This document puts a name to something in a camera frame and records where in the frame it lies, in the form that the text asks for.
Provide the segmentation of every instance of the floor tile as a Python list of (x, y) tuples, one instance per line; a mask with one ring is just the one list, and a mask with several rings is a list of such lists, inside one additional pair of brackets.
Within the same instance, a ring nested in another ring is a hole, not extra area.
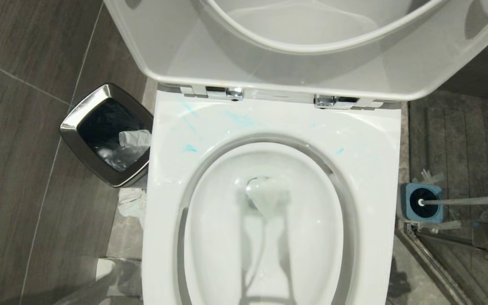
[(73, 105), (104, 83), (114, 83), (141, 100), (147, 77), (139, 70), (106, 7), (91, 39)]
[(22, 304), (49, 304), (95, 280), (118, 190), (90, 172), (62, 142), (31, 255)]
[(70, 102), (102, 0), (0, 0), (0, 68)]
[(0, 72), (0, 303), (18, 302), (67, 109)]

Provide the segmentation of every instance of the dark gray floor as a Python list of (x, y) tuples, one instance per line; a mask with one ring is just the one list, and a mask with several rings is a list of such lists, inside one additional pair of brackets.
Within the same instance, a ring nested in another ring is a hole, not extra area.
[(95, 277), (117, 192), (60, 141), (71, 105), (146, 78), (102, 0), (0, 0), (0, 304), (48, 304)]
[[(444, 173), (438, 183), (444, 198), (488, 196), (488, 100), (434, 92), (409, 103), (410, 175), (422, 169)], [(471, 221), (488, 222), (488, 206), (446, 207), (446, 220), (461, 220), (459, 230), (444, 233), (471, 239)], [(481, 250), (426, 241), (470, 297), (488, 303), (488, 256)]]

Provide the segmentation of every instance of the toilet brush holder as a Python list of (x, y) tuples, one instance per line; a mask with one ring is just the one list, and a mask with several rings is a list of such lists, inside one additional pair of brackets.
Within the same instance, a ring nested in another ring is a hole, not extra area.
[(441, 200), (442, 189), (434, 185), (408, 183), (402, 187), (402, 214), (413, 222), (439, 224), (444, 220), (444, 206), (424, 205), (423, 200)]

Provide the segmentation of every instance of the trash can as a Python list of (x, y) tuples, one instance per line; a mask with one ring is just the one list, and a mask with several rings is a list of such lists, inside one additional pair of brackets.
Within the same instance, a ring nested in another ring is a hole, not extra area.
[(153, 115), (106, 83), (67, 115), (60, 134), (74, 154), (112, 187), (146, 187)]

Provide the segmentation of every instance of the white toilet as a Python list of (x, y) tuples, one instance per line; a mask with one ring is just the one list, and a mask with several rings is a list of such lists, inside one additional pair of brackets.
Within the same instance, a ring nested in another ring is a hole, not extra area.
[(488, 0), (105, 0), (155, 101), (145, 304), (384, 304), (401, 111)]

